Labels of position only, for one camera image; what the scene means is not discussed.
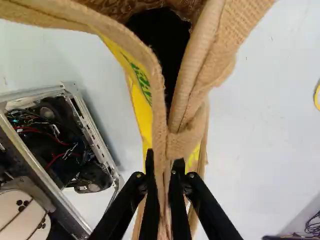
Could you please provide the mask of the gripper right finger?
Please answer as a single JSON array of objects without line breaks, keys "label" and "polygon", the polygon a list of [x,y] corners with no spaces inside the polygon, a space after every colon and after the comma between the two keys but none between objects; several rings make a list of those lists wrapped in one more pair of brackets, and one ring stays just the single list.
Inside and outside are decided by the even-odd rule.
[{"label": "gripper right finger", "polygon": [[242,237],[221,208],[207,185],[196,172],[185,173],[185,161],[176,159],[171,168],[168,202],[171,210],[171,232],[174,240],[191,240],[185,199],[200,220],[210,240],[241,240]]}]

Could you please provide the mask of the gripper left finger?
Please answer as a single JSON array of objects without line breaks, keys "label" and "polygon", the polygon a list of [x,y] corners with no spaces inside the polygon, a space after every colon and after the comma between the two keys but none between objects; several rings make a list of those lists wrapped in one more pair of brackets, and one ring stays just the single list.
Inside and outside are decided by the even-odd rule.
[{"label": "gripper left finger", "polygon": [[155,179],[154,152],[151,148],[146,154],[145,173],[136,171],[130,176],[88,238],[90,240],[121,240],[143,199],[146,202],[138,239],[156,240],[160,204]]}]

